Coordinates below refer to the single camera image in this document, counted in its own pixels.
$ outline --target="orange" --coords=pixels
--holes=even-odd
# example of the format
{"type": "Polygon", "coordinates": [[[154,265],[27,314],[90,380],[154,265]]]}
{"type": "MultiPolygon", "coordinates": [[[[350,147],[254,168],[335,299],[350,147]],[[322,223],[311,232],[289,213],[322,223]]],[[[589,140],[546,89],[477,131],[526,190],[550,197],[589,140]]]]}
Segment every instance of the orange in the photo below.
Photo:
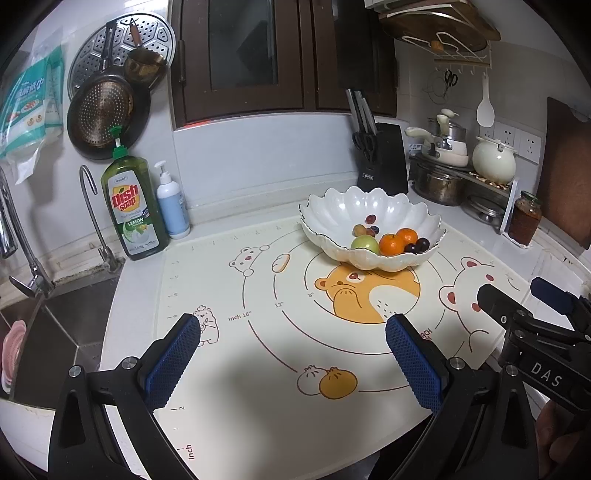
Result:
{"type": "Polygon", "coordinates": [[[396,235],[404,238],[404,245],[415,244],[418,240],[417,233],[412,228],[401,228],[396,235]]]}
{"type": "Polygon", "coordinates": [[[404,252],[404,238],[393,233],[386,233],[379,241],[379,251],[386,257],[393,257],[404,252]]]}

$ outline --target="cabinet door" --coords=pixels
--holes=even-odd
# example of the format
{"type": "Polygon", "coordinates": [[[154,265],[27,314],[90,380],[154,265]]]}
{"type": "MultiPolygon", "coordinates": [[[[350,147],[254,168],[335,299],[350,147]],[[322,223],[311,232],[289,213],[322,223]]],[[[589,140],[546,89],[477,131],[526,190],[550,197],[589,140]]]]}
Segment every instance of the cabinet door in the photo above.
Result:
{"type": "Polygon", "coordinates": [[[303,107],[297,0],[184,0],[178,12],[177,2],[173,22],[176,16],[184,43],[184,81],[182,67],[173,66],[178,127],[303,107]]]}
{"type": "Polygon", "coordinates": [[[362,90],[374,113],[396,115],[394,41],[363,0],[311,0],[317,106],[349,110],[345,89],[362,90]]]}

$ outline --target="blue gripper pad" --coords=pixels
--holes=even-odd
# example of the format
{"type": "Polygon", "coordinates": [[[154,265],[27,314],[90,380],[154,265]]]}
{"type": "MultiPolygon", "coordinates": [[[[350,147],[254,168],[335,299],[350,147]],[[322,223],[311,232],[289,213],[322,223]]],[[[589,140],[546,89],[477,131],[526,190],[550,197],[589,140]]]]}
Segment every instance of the blue gripper pad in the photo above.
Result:
{"type": "Polygon", "coordinates": [[[195,353],[200,337],[199,320],[185,313],[166,337],[155,341],[144,353],[142,364],[148,371],[141,372],[139,379],[140,384],[144,384],[144,403],[150,412],[166,405],[195,353]]]}
{"type": "Polygon", "coordinates": [[[576,297],[543,278],[534,278],[531,281],[530,291],[535,298],[543,301],[548,307],[556,310],[561,315],[573,313],[573,300],[576,300],[576,297]]]}
{"type": "Polygon", "coordinates": [[[420,406],[439,412],[443,403],[441,378],[417,344],[429,340],[423,340],[404,315],[396,314],[386,324],[386,341],[420,406]]]}

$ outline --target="black knife block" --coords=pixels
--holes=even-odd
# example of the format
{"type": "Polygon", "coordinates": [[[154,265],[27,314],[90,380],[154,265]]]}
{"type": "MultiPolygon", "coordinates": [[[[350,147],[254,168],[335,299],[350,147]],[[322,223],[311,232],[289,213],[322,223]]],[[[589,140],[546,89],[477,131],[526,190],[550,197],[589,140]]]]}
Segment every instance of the black knife block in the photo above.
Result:
{"type": "Polygon", "coordinates": [[[359,178],[357,186],[364,192],[381,188],[388,195],[408,193],[408,177],[402,131],[399,125],[377,124],[376,161],[367,169],[363,153],[358,154],[359,178]]]}

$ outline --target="sauce jar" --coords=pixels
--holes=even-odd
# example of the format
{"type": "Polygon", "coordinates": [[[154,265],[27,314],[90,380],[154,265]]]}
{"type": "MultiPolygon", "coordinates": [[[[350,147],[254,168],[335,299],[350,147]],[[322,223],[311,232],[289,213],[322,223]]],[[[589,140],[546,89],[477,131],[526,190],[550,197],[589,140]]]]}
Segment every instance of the sauce jar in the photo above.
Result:
{"type": "Polygon", "coordinates": [[[521,197],[517,199],[513,208],[509,236],[521,245],[529,245],[540,220],[542,220],[541,202],[530,192],[522,190],[521,197]]]}

